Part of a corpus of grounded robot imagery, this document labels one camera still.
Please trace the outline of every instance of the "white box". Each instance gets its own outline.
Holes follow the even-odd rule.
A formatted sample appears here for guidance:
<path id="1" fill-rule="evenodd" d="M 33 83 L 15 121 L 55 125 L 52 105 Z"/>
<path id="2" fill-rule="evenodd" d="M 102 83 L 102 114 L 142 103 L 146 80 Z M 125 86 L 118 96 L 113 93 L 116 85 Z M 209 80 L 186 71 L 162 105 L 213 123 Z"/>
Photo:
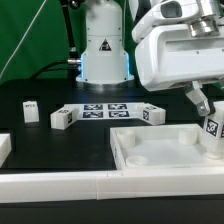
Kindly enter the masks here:
<path id="1" fill-rule="evenodd" d="M 27 101 L 23 103 L 23 113 L 25 123 L 39 122 L 39 112 L 36 101 Z"/>
<path id="2" fill-rule="evenodd" d="M 65 130 L 77 120 L 79 108 L 62 107 L 51 114 L 51 128 Z"/>

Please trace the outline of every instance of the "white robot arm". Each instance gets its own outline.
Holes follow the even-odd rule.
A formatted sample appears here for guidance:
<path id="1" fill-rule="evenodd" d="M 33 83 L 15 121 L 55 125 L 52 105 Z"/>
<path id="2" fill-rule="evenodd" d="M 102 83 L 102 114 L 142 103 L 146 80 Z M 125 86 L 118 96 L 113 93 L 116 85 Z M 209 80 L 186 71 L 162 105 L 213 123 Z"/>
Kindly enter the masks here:
<path id="1" fill-rule="evenodd" d="M 132 36 L 138 43 L 135 56 L 142 85 L 149 91 L 184 87 L 199 114 L 208 115 L 202 84 L 223 84 L 224 79 L 220 3 L 129 0 L 129 5 L 136 23 Z"/>

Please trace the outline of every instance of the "green wall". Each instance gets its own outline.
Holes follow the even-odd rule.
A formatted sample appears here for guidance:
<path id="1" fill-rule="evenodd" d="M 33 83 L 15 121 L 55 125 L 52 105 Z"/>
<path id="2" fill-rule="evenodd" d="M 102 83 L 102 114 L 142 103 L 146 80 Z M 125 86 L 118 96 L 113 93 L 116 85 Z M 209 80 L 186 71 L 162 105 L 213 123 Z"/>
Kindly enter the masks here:
<path id="1" fill-rule="evenodd" d="M 0 0 L 0 71 L 17 47 L 43 0 Z M 123 8 L 123 0 L 117 0 Z M 75 42 L 79 52 L 86 46 L 84 7 L 71 10 Z M 136 75 L 135 44 L 131 38 L 133 23 L 127 5 L 125 46 L 130 53 L 131 73 Z M 69 46 L 59 0 L 48 0 L 19 51 L 5 71 L 0 83 L 27 79 L 41 67 L 67 59 Z M 66 72 L 44 73 L 42 77 L 66 77 Z"/>

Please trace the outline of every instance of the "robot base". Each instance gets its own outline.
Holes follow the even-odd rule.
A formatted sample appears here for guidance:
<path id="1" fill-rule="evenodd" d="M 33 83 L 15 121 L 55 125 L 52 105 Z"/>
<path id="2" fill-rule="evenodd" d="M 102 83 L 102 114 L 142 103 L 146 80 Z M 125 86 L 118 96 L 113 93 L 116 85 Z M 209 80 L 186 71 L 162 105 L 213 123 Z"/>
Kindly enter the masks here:
<path id="1" fill-rule="evenodd" d="M 88 83 L 86 81 L 83 81 L 82 78 L 77 77 L 75 85 L 77 88 L 93 90 L 98 92 L 108 92 L 135 87 L 135 79 L 134 76 L 130 76 L 128 80 L 120 83 L 96 84 L 96 83 Z"/>

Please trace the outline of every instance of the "black tabletop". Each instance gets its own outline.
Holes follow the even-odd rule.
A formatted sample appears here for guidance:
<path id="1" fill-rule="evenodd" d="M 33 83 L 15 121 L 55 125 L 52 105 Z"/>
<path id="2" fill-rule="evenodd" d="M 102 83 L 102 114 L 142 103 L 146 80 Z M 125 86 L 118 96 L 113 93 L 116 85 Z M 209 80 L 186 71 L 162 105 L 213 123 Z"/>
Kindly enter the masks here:
<path id="1" fill-rule="evenodd" d="M 213 85 L 203 91 L 213 101 L 224 99 L 224 93 Z M 32 100 L 38 103 L 40 122 L 25 124 L 22 103 Z M 0 133 L 11 134 L 12 152 L 0 173 L 116 170 L 110 128 L 148 124 L 139 119 L 77 121 L 61 131 L 51 129 L 50 114 L 64 104 L 121 102 L 159 106 L 166 110 L 166 124 L 203 125 L 203 118 L 183 89 L 148 92 L 138 84 L 131 89 L 99 93 L 74 88 L 66 79 L 8 81 L 0 86 Z M 30 208 L 26 215 L 33 217 L 32 222 L 23 223 L 40 223 L 36 211 L 47 219 L 55 217 L 54 222 L 41 223 L 65 223 L 64 218 L 67 223 L 222 223 L 223 199 L 223 195 L 210 195 L 25 203 L 14 204 L 19 209 L 13 212 L 20 219 L 25 215 L 23 209 Z M 8 213 L 12 205 L 2 204 L 0 208 L 0 217 L 14 220 Z"/>

